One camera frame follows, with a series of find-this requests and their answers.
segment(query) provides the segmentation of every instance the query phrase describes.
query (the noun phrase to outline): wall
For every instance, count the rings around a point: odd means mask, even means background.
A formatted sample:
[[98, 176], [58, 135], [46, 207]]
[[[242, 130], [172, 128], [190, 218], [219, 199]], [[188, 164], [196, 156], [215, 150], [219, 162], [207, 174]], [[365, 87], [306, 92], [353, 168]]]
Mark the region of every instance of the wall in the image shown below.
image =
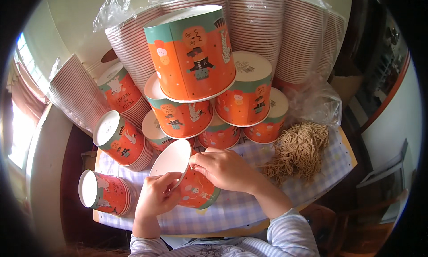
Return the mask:
[[393, 99], [379, 117], [362, 133], [373, 169], [395, 157], [407, 138], [404, 160], [405, 187], [418, 166], [422, 142], [422, 105], [413, 61]]
[[[76, 53], [88, 72], [98, 78], [111, 65], [101, 58], [111, 49], [103, 31], [93, 33], [93, 21], [105, 0], [47, 0], [53, 21], [70, 53]], [[131, 0], [133, 8], [147, 6], [147, 0]]]
[[67, 60], [71, 56], [56, 30], [47, 0], [41, 0], [23, 33], [34, 62], [45, 78], [49, 78], [57, 57]]
[[66, 245], [61, 224], [60, 181], [72, 126], [62, 110], [50, 104], [37, 125], [28, 153], [27, 197], [36, 237], [48, 250]]

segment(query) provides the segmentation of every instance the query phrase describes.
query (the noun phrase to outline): wooden table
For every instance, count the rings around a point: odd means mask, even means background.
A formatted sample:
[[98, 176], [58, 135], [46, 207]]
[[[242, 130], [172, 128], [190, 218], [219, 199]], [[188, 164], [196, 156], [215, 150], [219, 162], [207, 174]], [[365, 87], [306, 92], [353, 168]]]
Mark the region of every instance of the wooden table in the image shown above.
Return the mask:
[[[352, 148], [349, 144], [348, 139], [345, 136], [345, 133], [343, 132], [342, 128], [339, 127], [339, 133], [340, 136], [342, 137], [342, 143], [344, 144], [344, 146], [348, 149], [349, 151], [349, 155], [351, 158], [351, 163], [352, 163], [352, 168], [354, 168], [357, 165], [357, 161], [354, 155], [354, 152], [352, 151]], [[98, 149], [97, 151], [97, 159], [95, 162], [95, 171], [99, 171], [99, 160], [100, 160], [100, 154], [101, 154], [101, 150]], [[317, 200], [318, 198], [322, 197], [325, 194], [325, 192], [320, 193], [319, 196], [316, 197], [316, 199], [313, 199], [311, 202], [307, 203], [307, 204], [302, 204], [300, 206], [297, 206], [297, 210], [301, 211], [304, 208], [306, 208], [309, 204], [311, 204], [312, 202], [314, 202], [315, 200]], [[99, 222], [99, 216], [98, 213], [93, 210], [93, 218], [95, 222]], [[168, 235], [169, 237], [242, 237], [242, 236], [248, 236], [250, 234], [254, 234], [257, 232], [262, 231], [263, 229], [266, 229], [269, 227], [269, 219], [266, 219], [265, 221], [261, 222], [259, 225], [257, 226], [253, 226], [251, 228], [232, 228], [232, 229], [227, 229], [227, 230], [223, 230], [220, 232], [214, 232], [214, 233], [205, 233], [205, 234], [185, 234], [185, 235]]]

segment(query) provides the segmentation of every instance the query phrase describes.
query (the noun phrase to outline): orange paper cup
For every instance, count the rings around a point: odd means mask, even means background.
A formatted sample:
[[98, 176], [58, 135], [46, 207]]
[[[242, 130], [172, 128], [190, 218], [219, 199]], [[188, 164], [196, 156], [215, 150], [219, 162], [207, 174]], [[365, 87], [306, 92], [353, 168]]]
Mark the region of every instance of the orange paper cup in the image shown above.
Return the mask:
[[135, 189], [124, 179], [91, 170], [80, 176], [78, 191], [83, 206], [112, 215], [131, 212], [136, 201]]
[[202, 210], [217, 200], [220, 189], [208, 181], [203, 174], [189, 166], [190, 156], [194, 154], [196, 151], [189, 141], [185, 139], [174, 141], [159, 155], [149, 176], [164, 175], [173, 171], [183, 173], [170, 191], [179, 187], [182, 196], [179, 205]]
[[202, 147], [215, 147], [219, 149], [229, 149], [238, 143], [241, 129], [231, 126], [222, 121], [214, 114], [210, 126], [198, 135], [199, 143]]
[[118, 164], [126, 166], [141, 155], [146, 138], [116, 110], [104, 114], [95, 126], [94, 144]]
[[269, 144], [281, 134], [286, 119], [288, 99], [278, 89], [270, 90], [270, 111], [267, 118], [258, 125], [243, 128], [243, 133], [249, 140], [260, 144]]
[[248, 127], [262, 122], [269, 113], [272, 65], [255, 53], [233, 52], [235, 83], [216, 97], [217, 115], [230, 125]]
[[[164, 134], [153, 110], [145, 116], [144, 121], [142, 121], [141, 129], [148, 142], [158, 153], [161, 153], [169, 144], [176, 140]], [[188, 139], [188, 141], [192, 147], [195, 146], [194, 137]]]
[[183, 104], [167, 99], [160, 88], [156, 74], [147, 80], [144, 94], [152, 106], [162, 131], [171, 138], [195, 137], [209, 126], [213, 118], [209, 100]]
[[232, 49], [221, 6], [196, 6], [144, 26], [163, 92], [179, 103], [211, 99], [235, 78]]
[[122, 113], [133, 107], [142, 94], [122, 63], [110, 67], [97, 81], [110, 107]]

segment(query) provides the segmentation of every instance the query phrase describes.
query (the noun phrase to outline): table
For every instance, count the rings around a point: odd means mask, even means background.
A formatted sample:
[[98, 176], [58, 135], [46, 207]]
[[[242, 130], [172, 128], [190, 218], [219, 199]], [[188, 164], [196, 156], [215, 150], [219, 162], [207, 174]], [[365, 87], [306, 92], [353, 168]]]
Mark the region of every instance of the table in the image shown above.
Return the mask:
[[[298, 179], [289, 179], [284, 183], [283, 190], [297, 205], [298, 210], [323, 196], [357, 165], [352, 148], [341, 128], [330, 130], [329, 139], [330, 147], [325, 151], [323, 168], [314, 178], [314, 183], [303, 185]], [[197, 144], [195, 149], [203, 151]], [[253, 166], [265, 163], [274, 152], [271, 145], [256, 144], [246, 137], [241, 137], [239, 143], [232, 149]], [[97, 153], [95, 171], [125, 177], [136, 184], [138, 191], [141, 189], [143, 178], [149, 172], [149, 170], [140, 173], [128, 172], [101, 150]], [[132, 229], [133, 219], [120, 218], [96, 210], [93, 211], [93, 216], [96, 222], [115, 228]], [[197, 211], [177, 206], [171, 213], [159, 216], [158, 220], [162, 233], [171, 236], [232, 237], [245, 236], [267, 228], [269, 219], [266, 218], [253, 196], [222, 190], [216, 203], [205, 210]]]

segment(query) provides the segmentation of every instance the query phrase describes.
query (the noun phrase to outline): child's hand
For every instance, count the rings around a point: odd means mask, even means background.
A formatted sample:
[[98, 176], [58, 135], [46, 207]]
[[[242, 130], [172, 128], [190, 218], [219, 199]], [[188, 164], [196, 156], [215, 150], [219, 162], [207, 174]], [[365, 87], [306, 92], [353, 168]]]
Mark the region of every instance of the child's hand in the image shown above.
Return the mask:
[[190, 166], [201, 172], [216, 187], [252, 194], [265, 177], [251, 168], [236, 152], [208, 147], [190, 158]]
[[180, 188], [167, 193], [182, 173], [169, 172], [162, 176], [146, 177], [135, 210], [135, 218], [158, 216], [172, 210], [180, 201]]

